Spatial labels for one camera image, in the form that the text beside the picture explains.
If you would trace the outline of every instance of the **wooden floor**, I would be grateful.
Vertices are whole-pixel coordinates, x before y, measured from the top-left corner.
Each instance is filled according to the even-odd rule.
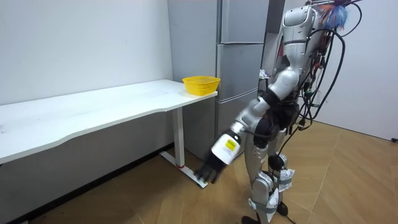
[[[285,203],[297,224],[398,223],[398,144],[315,123],[284,154],[296,170]],[[200,162],[187,153],[187,164]],[[255,217],[248,197],[243,156],[205,189],[157,156],[30,223],[240,224]]]

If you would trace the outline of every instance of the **white desk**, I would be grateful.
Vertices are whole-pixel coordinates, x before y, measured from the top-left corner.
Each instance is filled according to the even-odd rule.
[[[161,155],[205,187],[207,183],[184,166],[182,106],[216,95],[194,96],[182,83],[157,80],[0,106],[0,164],[115,124],[173,110],[175,158],[166,152]]]

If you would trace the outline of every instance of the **plastic basket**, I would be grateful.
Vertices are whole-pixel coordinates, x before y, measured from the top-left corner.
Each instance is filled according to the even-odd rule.
[[[188,77],[183,78],[182,81],[189,93],[196,96],[205,96],[216,91],[220,79],[215,77]]]

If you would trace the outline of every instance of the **yellow label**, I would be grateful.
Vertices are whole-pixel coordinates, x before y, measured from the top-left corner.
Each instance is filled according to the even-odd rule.
[[[226,142],[225,146],[226,146],[229,150],[234,151],[234,150],[235,150],[235,147],[236,147],[236,144],[235,144],[234,141],[232,141],[232,140],[229,139],[229,140]]]

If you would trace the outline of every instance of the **gray refrigerator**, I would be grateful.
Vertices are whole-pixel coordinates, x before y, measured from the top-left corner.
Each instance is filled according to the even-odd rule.
[[[269,0],[169,0],[174,80],[221,79],[215,99],[183,107],[185,147],[200,159],[257,97],[268,9]]]

